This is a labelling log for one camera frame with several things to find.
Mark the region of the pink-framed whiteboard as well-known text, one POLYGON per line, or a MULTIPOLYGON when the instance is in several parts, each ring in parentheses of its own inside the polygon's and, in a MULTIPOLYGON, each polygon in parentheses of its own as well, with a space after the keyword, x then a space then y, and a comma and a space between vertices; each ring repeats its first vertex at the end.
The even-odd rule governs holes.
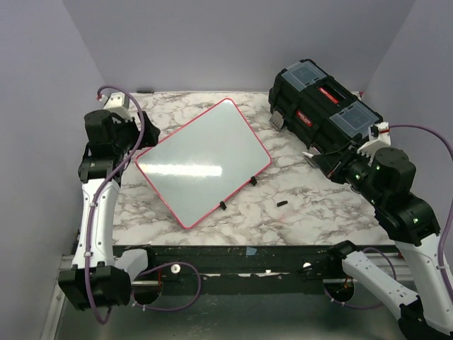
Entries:
POLYGON ((183 229, 190 229, 270 166, 272 158, 230 98, 141 152, 135 164, 183 229))

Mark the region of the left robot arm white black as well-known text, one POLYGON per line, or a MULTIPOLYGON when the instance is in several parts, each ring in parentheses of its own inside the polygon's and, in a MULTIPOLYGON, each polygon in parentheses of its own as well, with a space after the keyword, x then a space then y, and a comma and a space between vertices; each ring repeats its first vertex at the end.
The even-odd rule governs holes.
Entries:
POLYGON ((148 280, 157 263, 145 249, 113 253, 113 220, 123 172, 138 149, 158 144, 160 130, 146 113, 138 127, 128 114, 95 110, 84 117, 88 142, 79 165, 84 207, 79 240, 69 270, 58 283, 77 310, 127 305, 132 281, 148 280))

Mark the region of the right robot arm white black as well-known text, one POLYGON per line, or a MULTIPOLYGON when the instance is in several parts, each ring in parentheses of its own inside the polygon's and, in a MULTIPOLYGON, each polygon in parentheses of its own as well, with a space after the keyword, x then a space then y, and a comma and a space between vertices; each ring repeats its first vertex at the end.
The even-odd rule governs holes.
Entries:
POLYGON ((374 217, 401 252, 416 291, 371 263, 350 241, 327 251, 329 275, 351 276, 394 315, 406 339, 451 339, 452 299, 444 279, 452 274, 438 251, 440 226, 431 206, 411 193, 416 167, 403 151, 378 149, 372 158, 352 147, 305 155, 335 183, 348 183, 374 208, 374 217))

